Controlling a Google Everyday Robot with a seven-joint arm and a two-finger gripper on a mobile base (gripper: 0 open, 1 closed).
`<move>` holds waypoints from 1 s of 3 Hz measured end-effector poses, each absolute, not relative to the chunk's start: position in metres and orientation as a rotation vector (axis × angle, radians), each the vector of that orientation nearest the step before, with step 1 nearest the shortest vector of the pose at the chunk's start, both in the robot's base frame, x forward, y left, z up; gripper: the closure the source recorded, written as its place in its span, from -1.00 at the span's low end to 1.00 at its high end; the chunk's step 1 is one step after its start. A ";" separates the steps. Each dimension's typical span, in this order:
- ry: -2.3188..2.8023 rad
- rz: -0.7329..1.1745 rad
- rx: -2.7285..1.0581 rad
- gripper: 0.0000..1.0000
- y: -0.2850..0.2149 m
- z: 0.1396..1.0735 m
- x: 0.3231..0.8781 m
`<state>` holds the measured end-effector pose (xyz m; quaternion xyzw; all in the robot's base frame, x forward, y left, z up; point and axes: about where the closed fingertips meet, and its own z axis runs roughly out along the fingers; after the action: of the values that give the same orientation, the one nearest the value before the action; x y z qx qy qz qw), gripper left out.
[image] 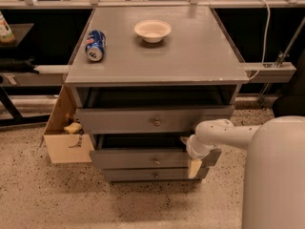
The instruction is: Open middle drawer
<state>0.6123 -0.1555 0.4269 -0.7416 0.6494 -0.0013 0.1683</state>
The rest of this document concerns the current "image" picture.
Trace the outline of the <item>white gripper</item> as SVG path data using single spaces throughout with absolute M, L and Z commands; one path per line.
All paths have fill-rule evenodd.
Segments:
M 195 135 L 181 136 L 180 141 L 186 145 L 187 153 L 191 157 L 188 160 L 188 178 L 195 178 L 202 165 L 201 159 L 207 156 L 215 145 L 204 144 Z

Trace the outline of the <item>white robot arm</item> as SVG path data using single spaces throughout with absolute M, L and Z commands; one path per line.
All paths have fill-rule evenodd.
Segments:
M 242 229 L 305 229 L 304 116 L 254 126 L 235 126 L 228 119 L 203 121 L 181 141 L 189 155 L 189 178 L 219 145 L 247 152 Z

